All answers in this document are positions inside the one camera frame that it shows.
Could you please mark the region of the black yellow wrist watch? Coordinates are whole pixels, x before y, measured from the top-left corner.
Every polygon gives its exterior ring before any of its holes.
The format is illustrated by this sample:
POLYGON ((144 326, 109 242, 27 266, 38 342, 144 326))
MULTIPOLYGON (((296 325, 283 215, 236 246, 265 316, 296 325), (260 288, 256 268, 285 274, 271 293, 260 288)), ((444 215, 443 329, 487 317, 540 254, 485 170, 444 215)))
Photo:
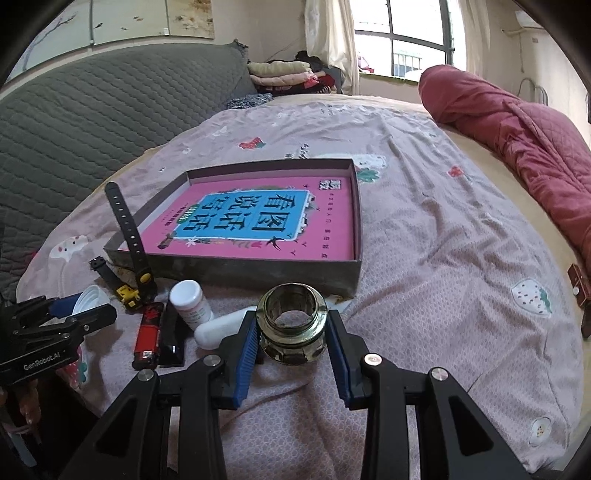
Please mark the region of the black yellow wrist watch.
POLYGON ((119 186, 115 182, 107 182, 104 192, 127 245, 136 286, 131 287, 121 280, 101 256, 90 260, 89 266, 127 310, 139 311, 155 298, 157 285, 139 231, 119 186))

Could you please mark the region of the red black lighter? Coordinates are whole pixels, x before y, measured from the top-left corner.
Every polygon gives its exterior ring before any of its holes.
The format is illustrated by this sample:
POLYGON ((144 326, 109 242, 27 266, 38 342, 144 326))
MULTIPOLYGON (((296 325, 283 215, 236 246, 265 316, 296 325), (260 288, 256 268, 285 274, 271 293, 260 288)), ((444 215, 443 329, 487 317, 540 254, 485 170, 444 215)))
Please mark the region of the red black lighter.
POLYGON ((162 302, 153 302, 143 308, 142 318, 133 350, 132 368, 136 371, 154 369, 158 364, 162 302))

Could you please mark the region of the black gold lighter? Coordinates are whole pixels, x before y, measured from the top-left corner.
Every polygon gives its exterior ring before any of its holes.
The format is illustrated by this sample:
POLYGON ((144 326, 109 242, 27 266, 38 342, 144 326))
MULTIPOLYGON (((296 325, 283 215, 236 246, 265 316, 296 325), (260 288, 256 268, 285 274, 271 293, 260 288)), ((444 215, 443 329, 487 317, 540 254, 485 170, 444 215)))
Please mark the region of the black gold lighter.
POLYGON ((171 303, 167 303, 160 322, 158 365, 162 368, 184 365, 185 342, 191 330, 171 303))

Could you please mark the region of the white pill bottle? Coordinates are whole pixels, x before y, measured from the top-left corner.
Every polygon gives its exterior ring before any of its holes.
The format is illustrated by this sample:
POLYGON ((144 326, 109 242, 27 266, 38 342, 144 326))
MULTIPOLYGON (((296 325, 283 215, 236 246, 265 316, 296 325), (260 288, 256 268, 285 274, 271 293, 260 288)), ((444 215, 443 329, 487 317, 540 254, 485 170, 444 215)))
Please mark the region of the white pill bottle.
POLYGON ((168 299, 192 331, 214 318, 211 305, 197 281, 182 280, 177 282, 171 288, 168 299))

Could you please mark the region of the white oblong case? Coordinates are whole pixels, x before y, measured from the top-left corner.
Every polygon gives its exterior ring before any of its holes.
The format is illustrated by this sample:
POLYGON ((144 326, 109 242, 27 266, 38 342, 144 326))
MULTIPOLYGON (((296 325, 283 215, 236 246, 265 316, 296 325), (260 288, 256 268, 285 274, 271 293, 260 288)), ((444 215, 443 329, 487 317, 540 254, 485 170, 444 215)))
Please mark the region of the white oblong case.
POLYGON ((197 347, 205 351, 215 350, 224 338, 238 333, 245 315, 254 311, 256 306, 249 306, 198 325, 193 332, 197 347))

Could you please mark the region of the brass metal fitting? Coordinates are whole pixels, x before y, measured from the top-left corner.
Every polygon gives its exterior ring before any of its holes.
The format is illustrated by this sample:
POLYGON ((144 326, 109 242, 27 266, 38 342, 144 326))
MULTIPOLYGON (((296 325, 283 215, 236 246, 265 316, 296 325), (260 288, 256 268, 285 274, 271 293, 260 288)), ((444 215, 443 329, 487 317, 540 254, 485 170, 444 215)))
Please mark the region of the brass metal fitting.
POLYGON ((325 350, 325 299, 311 286, 284 283, 259 300, 256 310, 259 346, 283 365, 314 362, 325 350))

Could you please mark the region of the white plastic jar lid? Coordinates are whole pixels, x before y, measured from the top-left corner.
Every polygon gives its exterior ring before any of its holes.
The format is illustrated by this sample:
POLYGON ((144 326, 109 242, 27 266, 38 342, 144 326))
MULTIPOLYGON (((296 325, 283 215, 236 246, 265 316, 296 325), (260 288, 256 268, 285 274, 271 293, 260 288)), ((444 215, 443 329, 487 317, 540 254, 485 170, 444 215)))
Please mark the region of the white plastic jar lid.
POLYGON ((91 285, 77 298, 72 310, 72 315, 77 316, 109 303, 109 296, 97 285, 91 285))

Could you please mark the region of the pink patterned bed sheet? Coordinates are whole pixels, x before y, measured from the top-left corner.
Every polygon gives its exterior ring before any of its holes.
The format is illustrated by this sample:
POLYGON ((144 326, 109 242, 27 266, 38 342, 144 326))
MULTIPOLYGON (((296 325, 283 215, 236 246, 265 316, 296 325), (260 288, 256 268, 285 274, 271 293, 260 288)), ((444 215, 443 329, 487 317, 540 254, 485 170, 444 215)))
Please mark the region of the pink patterned bed sheet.
MULTIPOLYGON (((226 110, 117 172, 131 211, 193 168, 259 160, 353 158, 361 167, 361 278, 346 330, 403 369, 443 366, 528 471, 573 441, 583 402, 583 346, 570 285, 518 207, 431 120, 370 106, 311 103, 226 110), (518 282, 542 313, 518 306, 518 282)), ((117 224, 90 194, 29 264, 17 299, 93 283, 92 254, 117 224)), ((138 320, 85 345, 85 400, 103 413, 133 376, 138 320)), ((266 360, 238 412, 221 416, 228 479, 359 479, 366 416, 339 399, 327 354, 304 368, 266 360)))

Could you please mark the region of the grey shallow cardboard box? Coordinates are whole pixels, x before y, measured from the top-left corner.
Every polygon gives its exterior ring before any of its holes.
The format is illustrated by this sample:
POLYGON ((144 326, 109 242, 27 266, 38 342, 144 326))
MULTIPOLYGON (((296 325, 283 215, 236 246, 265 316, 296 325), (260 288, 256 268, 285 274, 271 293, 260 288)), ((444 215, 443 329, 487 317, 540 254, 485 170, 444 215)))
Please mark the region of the grey shallow cardboard box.
POLYGON ((186 170, 156 189, 104 249, 153 274, 250 290, 285 282, 352 296, 362 266, 356 166, 349 158, 266 160, 186 170))

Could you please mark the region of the pink blue book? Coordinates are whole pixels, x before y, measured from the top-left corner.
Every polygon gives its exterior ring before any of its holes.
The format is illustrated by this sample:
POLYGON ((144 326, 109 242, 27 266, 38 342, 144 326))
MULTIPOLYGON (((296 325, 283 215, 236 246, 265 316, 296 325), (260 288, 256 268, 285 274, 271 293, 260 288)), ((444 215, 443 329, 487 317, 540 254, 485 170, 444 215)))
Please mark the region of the pink blue book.
POLYGON ((149 255, 356 258, 353 185, 344 175, 187 182, 138 230, 149 255))

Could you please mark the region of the red quilted blanket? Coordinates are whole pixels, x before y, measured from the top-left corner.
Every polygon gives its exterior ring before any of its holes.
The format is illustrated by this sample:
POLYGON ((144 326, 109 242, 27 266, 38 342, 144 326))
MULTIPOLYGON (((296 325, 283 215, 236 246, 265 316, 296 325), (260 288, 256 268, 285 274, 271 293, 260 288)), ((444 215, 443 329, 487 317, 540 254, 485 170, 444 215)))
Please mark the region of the red quilted blanket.
POLYGON ((425 70, 419 94, 436 122, 486 145, 520 177, 589 268, 590 148, 572 121, 449 65, 425 70))

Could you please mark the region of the folded clothes pile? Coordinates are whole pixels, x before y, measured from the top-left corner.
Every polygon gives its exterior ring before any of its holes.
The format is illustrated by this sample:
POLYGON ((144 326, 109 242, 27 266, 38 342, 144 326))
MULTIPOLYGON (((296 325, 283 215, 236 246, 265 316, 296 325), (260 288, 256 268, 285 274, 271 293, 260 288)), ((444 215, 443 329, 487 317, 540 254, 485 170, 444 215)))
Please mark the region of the folded clothes pile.
POLYGON ((317 56, 300 51, 294 60, 270 60, 247 64, 249 77, 259 94, 273 97, 298 94, 342 93, 345 75, 317 56))

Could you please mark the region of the cream curtain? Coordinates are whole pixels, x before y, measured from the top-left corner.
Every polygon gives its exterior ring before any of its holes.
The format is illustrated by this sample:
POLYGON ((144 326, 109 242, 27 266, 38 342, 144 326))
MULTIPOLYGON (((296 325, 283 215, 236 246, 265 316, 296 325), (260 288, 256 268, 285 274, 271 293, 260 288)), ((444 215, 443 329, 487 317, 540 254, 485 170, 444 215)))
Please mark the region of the cream curtain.
POLYGON ((305 48, 330 67, 344 74, 342 90, 360 94, 355 24, 349 0, 307 0, 304 5, 305 48))

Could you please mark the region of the window with dark frame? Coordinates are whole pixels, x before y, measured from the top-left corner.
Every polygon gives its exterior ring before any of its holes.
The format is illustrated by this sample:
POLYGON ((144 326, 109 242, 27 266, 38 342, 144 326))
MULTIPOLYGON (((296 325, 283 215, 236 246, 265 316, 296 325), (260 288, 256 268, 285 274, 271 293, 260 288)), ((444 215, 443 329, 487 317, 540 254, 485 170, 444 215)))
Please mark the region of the window with dark frame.
POLYGON ((358 0, 351 9, 363 74, 418 81, 432 66, 467 67, 458 1, 358 0))

